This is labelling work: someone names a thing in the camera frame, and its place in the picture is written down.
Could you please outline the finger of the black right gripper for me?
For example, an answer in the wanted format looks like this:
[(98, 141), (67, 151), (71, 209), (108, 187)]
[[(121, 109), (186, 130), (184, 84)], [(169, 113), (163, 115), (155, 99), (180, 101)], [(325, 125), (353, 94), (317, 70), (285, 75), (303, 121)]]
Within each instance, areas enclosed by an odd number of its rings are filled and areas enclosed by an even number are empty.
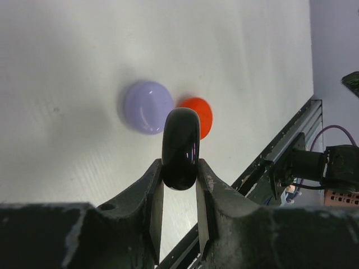
[(359, 71), (354, 71), (344, 76), (341, 83), (359, 98)]

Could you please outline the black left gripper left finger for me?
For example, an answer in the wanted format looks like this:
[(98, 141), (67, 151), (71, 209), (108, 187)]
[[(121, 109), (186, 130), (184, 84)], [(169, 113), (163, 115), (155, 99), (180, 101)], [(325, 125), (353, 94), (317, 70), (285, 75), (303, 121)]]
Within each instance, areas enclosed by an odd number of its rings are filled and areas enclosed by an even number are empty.
[(98, 207), (1, 204), (2, 268), (154, 268), (162, 232), (162, 164)]

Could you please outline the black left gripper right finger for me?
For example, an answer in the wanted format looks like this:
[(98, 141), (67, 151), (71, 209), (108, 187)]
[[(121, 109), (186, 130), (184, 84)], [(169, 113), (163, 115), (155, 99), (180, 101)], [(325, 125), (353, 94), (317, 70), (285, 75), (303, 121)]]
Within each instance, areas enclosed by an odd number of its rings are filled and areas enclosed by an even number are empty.
[(197, 167), (203, 268), (358, 267), (358, 208), (258, 205)]

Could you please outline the black earbud charging case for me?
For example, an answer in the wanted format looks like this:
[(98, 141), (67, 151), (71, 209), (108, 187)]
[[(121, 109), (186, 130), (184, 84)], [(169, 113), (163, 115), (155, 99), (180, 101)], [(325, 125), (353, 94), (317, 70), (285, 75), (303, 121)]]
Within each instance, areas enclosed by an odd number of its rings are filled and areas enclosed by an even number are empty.
[(191, 188), (197, 178), (200, 120), (190, 108), (175, 108), (167, 116), (162, 139), (162, 180), (178, 191)]

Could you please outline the orange earbud charging case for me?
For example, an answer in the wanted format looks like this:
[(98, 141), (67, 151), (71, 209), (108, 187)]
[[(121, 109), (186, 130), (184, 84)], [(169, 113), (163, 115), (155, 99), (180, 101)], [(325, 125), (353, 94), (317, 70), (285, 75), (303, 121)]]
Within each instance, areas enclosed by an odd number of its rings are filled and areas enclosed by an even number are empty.
[(200, 120), (200, 139), (204, 139), (210, 132), (213, 125), (213, 112), (209, 103), (203, 98), (192, 97), (180, 102), (178, 107), (194, 110)]

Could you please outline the purple earbud charging case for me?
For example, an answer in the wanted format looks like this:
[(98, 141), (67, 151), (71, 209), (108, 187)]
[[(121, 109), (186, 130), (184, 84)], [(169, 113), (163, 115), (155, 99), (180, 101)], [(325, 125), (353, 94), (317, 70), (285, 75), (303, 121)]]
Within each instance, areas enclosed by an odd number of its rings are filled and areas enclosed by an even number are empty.
[(156, 135), (163, 131), (173, 109), (174, 101), (166, 87), (155, 81), (141, 81), (128, 90), (123, 112), (132, 129)]

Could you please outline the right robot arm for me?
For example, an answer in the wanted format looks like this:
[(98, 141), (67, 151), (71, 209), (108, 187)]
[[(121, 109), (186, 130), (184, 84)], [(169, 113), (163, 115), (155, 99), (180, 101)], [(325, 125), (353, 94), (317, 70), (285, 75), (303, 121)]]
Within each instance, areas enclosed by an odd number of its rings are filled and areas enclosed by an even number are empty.
[(358, 193), (358, 145), (351, 134), (342, 126), (330, 125), (323, 128), (314, 138), (329, 129), (341, 130), (349, 139), (349, 145), (328, 146), (324, 152), (294, 149), (289, 155), (288, 180), (282, 186), (338, 192)]

